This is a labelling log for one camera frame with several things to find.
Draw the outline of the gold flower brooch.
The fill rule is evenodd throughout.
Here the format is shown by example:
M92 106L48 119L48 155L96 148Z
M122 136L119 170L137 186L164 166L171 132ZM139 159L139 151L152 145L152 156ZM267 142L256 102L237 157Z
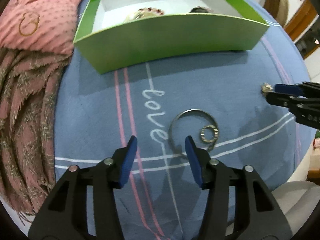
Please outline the gold flower brooch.
M267 96L268 93L273 92L273 87L269 83L263 83L261 85L261 93L264 97Z

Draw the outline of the silver metal bangle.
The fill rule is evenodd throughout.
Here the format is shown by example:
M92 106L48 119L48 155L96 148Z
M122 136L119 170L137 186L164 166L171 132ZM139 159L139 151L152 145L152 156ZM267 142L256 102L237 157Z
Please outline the silver metal bangle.
M177 146L175 144L174 131L178 126L178 122L181 119L189 117L189 116L199 116L199 117L204 118L208 121L208 124L203 126L201 128L201 130L199 131L199 137L200 137L201 141L204 144L208 145L208 147L207 147L208 152L210 152L214 149L214 147L217 143L217 140L219 138L219 135L220 135L219 127L217 125L215 118L212 115L210 115L208 112L201 110L201 109L198 109L198 108L193 108L193 109L188 109L188 110L182 111L181 113L179 113L178 115L175 116L175 118L172 120L172 122L169 126L168 144L169 144L170 148L172 149L173 153L183 159L187 159L187 154L183 152L181 145ZM206 137L206 130L208 130L208 129L210 129L213 134L213 137L211 139L208 139Z

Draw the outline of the pink dotted bear blanket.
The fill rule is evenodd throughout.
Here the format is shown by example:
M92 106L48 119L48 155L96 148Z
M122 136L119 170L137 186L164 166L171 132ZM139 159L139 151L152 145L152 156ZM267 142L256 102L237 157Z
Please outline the pink dotted bear blanket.
M81 0L10 0L1 14L1 47L71 54Z

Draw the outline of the pink woven fringed scarf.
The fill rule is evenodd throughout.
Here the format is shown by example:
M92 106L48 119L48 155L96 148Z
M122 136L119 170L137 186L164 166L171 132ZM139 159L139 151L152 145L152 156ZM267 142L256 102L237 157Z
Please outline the pink woven fringed scarf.
M1 198L20 221L56 184L54 114L71 56L1 48Z

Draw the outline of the wooden door frame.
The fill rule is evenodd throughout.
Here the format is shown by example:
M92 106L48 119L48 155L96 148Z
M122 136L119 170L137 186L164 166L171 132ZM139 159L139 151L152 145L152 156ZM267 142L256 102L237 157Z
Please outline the wooden door frame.
M297 47L303 59L319 48L319 14L310 0L304 0L285 31Z

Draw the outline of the blue striped bed sheet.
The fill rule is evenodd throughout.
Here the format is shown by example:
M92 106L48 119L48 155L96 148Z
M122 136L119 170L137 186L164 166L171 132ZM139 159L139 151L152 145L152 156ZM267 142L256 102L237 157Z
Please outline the blue striped bed sheet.
M210 155L225 165L251 165L274 190L293 175L315 130L269 105L261 85L308 81L304 61L275 20L250 51L194 54L138 64L103 75L75 50L55 111L55 175L70 165L90 167L110 157L134 135L138 152L129 182L115 192L126 239L192 239L200 228L207 192L195 183L188 160L168 144L172 120L198 108L212 115L220 135ZM181 119L175 144L189 135L198 147L208 121Z

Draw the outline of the cream white wristwatch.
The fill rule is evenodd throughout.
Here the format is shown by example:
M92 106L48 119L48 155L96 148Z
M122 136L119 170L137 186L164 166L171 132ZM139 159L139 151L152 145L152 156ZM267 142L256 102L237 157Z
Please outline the cream white wristwatch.
M156 16L162 16L164 15L164 12L161 10L155 10L155 11L137 11L132 16L127 16L127 18L124 20L124 23L140 20L143 18L150 18L150 17L156 17Z

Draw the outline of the black fitness band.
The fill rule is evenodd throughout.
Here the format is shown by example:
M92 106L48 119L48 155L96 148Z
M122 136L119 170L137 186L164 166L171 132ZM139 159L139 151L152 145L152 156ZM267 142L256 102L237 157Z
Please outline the black fitness band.
M190 13L210 13L210 9L204 7L194 7Z

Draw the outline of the brown wooden chair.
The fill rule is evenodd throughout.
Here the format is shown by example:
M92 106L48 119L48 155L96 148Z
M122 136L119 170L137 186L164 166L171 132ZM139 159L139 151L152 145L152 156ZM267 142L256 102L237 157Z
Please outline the brown wooden chair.
M282 26L286 25L289 14L288 0L265 0L264 9Z

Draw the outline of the green cardboard box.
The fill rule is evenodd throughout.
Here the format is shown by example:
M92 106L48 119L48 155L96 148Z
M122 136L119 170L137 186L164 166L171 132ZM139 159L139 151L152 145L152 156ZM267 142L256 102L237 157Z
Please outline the green cardboard box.
M210 13L190 13L194 7ZM164 15L124 23L141 10ZM89 0L73 43L104 74L173 56L251 50L267 30L244 0Z

